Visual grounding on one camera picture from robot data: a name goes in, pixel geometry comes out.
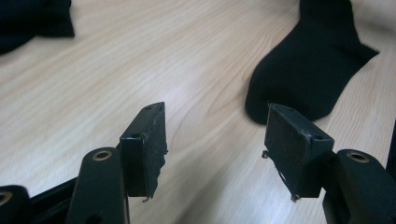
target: screw hole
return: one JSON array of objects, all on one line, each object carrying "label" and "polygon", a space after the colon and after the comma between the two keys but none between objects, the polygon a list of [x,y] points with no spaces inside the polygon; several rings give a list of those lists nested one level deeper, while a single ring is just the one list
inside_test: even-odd
[{"label": "screw hole", "polygon": [[269,151],[267,151],[267,150],[264,150],[263,152],[262,152],[262,158],[263,159],[268,159],[270,156],[269,156]]},{"label": "screw hole", "polygon": [[102,216],[99,214],[93,214],[90,217],[87,218],[85,221],[86,224],[99,224],[103,220]]},{"label": "screw hole", "polygon": [[314,139],[316,139],[316,140],[323,140],[323,137],[322,136],[320,136],[320,135],[314,135],[314,136],[312,136]]},{"label": "screw hole", "polygon": [[294,202],[297,203],[297,201],[299,201],[301,198],[299,195],[291,195],[290,199]]},{"label": "screw hole", "polygon": [[0,206],[7,203],[12,198],[12,192],[1,191],[0,192]]},{"label": "screw hole", "polygon": [[111,155],[112,155],[111,151],[103,150],[93,154],[92,158],[94,161],[105,161],[108,158],[110,158]]},{"label": "screw hole", "polygon": [[133,133],[131,135],[132,138],[139,138],[140,137],[140,133]]},{"label": "screw hole", "polygon": [[358,161],[361,163],[369,162],[369,159],[366,156],[364,156],[363,154],[360,154],[358,152],[349,152],[347,155],[353,161]]}]

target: black mount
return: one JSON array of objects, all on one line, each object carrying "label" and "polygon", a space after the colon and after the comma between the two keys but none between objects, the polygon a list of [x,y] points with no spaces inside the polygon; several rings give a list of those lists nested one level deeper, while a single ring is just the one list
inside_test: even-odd
[{"label": "black mount", "polygon": [[264,158],[271,158],[296,201],[326,190],[328,223],[396,223],[396,181],[371,155],[332,152],[334,140],[294,109],[271,104]]},{"label": "black mount", "polygon": [[129,223],[127,195],[153,197],[166,152],[164,103],[146,106],[117,147],[85,155],[78,177],[33,198],[22,186],[0,187],[0,223]]}]

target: black sock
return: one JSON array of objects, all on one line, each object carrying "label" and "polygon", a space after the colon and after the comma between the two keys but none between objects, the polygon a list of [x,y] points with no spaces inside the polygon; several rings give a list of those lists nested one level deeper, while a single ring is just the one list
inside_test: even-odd
[{"label": "black sock", "polygon": [[377,53],[359,41],[349,0],[301,0],[300,21],[253,73],[247,114],[265,124],[268,104],[277,103],[311,120],[325,117]]},{"label": "black sock", "polygon": [[36,35],[72,37],[70,0],[1,0],[0,55]]}]

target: light wood grain surface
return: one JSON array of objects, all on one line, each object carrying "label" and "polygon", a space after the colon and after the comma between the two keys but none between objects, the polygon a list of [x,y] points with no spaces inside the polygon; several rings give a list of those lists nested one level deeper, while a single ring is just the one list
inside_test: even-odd
[{"label": "light wood grain surface", "polygon": [[[396,2],[353,0],[361,41],[380,54],[316,124],[386,164],[396,117]],[[0,57],[0,186],[31,196],[114,147],[145,105],[164,101],[169,153],[132,223],[325,223],[261,158],[265,127],[244,101],[253,69],[298,21],[297,0],[73,1],[74,39],[36,37]]]}]

